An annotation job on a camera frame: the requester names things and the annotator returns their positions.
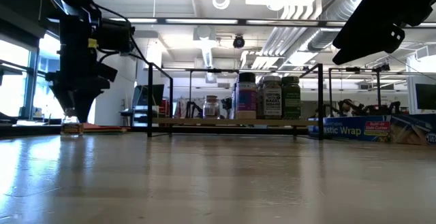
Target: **exposed ductwork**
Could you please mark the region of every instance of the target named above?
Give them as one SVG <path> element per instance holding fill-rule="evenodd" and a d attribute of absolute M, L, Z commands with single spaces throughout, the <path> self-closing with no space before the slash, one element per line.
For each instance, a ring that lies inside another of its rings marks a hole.
<path fill-rule="evenodd" d="M 321 14 L 320 20 L 347 21 L 362 0 L 336 0 Z M 320 51 L 327 48 L 338 35 L 336 31 L 321 30 L 310 41 L 308 50 Z"/>
<path fill-rule="evenodd" d="M 360 1 L 336 0 L 321 14 L 320 18 L 322 20 L 346 21 L 353 14 Z M 331 31 L 331 29 L 302 29 L 302 31 L 301 37 L 286 50 L 287 61 L 283 63 L 280 69 L 284 65 L 301 66 L 310 61 L 320 50 L 328 47 L 338 34 L 338 31 Z"/>

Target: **wooden shelf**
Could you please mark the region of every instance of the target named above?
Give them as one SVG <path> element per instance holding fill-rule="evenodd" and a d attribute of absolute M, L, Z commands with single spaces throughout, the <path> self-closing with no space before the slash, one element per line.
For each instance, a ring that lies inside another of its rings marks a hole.
<path fill-rule="evenodd" d="M 176 125 L 276 125 L 309 126 L 318 121 L 274 120 L 274 119 L 201 119 L 201 118 L 153 118 L 153 123 Z"/>

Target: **spice jar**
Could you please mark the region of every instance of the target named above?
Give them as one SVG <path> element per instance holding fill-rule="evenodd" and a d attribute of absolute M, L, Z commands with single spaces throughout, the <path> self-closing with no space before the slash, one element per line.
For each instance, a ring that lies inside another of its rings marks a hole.
<path fill-rule="evenodd" d="M 265 119 L 281 119 L 281 79 L 278 76 L 265 76 L 262 86 L 262 100 Z"/>
<path fill-rule="evenodd" d="M 257 109 L 256 109 L 256 118 L 257 119 L 263 119 L 264 118 L 264 101 L 263 101 L 263 91 L 262 91 L 262 86 L 264 85 L 264 77 L 262 77 L 259 80 L 258 83 L 258 88 L 257 88 L 257 92 L 258 92 L 258 103 L 257 103 Z"/>
<path fill-rule="evenodd" d="M 236 118 L 256 118 L 255 74 L 241 73 L 236 85 Z"/>
<path fill-rule="evenodd" d="M 207 95 L 203 106 L 203 118 L 219 118 L 219 102 L 216 95 Z"/>
<path fill-rule="evenodd" d="M 283 97 L 283 119 L 300 119 L 301 116 L 301 89 L 298 77 L 283 77 L 281 90 Z"/>

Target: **purple label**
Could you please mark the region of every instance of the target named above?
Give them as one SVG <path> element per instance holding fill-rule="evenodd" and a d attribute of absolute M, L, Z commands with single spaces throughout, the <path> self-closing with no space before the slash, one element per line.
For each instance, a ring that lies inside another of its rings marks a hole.
<path fill-rule="evenodd" d="M 256 91 L 239 91 L 238 111 L 256 111 Z"/>

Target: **green jar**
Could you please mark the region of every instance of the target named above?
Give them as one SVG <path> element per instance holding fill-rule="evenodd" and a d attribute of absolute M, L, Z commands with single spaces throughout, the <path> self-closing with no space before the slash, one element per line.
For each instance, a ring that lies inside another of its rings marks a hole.
<path fill-rule="evenodd" d="M 301 117 L 301 89 L 298 77 L 283 77 L 281 90 L 283 99 L 283 119 L 297 120 Z"/>

